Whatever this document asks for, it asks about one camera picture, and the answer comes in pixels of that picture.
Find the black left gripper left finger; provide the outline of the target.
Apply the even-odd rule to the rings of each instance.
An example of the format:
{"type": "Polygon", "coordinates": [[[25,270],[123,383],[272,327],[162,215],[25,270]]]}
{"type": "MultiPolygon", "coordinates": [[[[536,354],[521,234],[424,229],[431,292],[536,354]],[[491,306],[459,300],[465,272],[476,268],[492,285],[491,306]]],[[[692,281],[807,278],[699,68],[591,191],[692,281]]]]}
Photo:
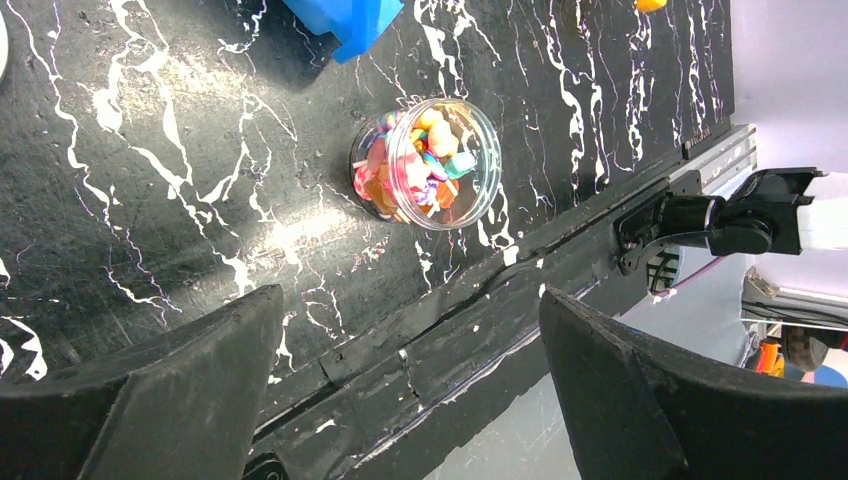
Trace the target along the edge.
{"type": "Polygon", "coordinates": [[[266,285],[189,324],[1,389],[5,479],[238,479],[282,337],[266,285]]]}

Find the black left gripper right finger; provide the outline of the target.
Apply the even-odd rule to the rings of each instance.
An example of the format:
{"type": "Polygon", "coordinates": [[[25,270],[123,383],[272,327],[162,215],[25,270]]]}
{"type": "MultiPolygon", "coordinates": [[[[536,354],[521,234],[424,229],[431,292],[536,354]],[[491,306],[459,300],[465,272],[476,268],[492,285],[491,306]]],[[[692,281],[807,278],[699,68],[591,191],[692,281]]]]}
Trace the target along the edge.
{"type": "Polygon", "coordinates": [[[585,479],[843,479],[847,393],[728,365],[557,290],[539,326],[585,479]]]}

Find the orange plastic scoop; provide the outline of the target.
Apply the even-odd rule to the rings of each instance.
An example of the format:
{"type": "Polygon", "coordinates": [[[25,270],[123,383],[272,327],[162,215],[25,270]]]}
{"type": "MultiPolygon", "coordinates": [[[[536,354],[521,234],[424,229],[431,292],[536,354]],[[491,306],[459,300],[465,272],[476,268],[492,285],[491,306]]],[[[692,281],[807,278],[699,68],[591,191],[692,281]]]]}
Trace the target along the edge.
{"type": "Polygon", "coordinates": [[[668,0],[636,0],[635,7],[641,13],[653,13],[663,9],[668,0]]]}

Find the blue plastic candy bin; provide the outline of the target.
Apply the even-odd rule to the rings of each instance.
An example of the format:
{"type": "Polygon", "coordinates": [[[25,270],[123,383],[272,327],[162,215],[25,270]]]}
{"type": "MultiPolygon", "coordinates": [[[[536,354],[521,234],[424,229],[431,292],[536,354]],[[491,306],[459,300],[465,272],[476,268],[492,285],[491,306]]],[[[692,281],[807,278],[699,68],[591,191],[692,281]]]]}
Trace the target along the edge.
{"type": "Polygon", "coordinates": [[[315,35],[331,33],[339,42],[333,52],[343,64],[367,53],[405,4],[399,0],[283,0],[315,35]]]}

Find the white round jar lid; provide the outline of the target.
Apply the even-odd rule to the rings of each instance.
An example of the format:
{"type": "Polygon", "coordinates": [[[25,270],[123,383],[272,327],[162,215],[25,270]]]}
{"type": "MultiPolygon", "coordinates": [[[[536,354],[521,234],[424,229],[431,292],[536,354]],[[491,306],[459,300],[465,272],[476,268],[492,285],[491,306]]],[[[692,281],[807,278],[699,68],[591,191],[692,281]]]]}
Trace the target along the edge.
{"type": "Polygon", "coordinates": [[[3,79],[9,61],[9,35],[3,14],[0,14],[0,79],[3,79]]]}

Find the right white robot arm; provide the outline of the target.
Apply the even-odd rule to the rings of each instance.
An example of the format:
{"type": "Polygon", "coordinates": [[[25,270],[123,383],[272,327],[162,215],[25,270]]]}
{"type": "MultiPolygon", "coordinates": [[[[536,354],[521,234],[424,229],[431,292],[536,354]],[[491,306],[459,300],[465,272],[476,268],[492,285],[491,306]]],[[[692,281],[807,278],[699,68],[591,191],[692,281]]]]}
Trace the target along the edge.
{"type": "Polygon", "coordinates": [[[847,176],[815,167],[760,170],[729,197],[664,191],[616,225],[623,274],[673,246],[735,254],[799,255],[847,247],[847,176]]]}

